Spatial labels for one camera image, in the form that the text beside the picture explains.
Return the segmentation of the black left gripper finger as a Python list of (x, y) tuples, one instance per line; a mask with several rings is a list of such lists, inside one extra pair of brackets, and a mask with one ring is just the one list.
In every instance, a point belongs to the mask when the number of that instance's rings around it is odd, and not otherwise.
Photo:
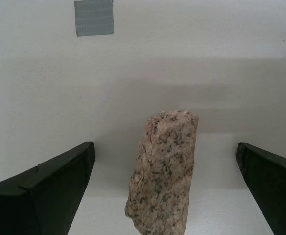
[(273, 233), (286, 235), (286, 158), (241, 142), (236, 161)]
[(85, 142), (0, 182), (0, 235), (66, 235), (95, 162)]

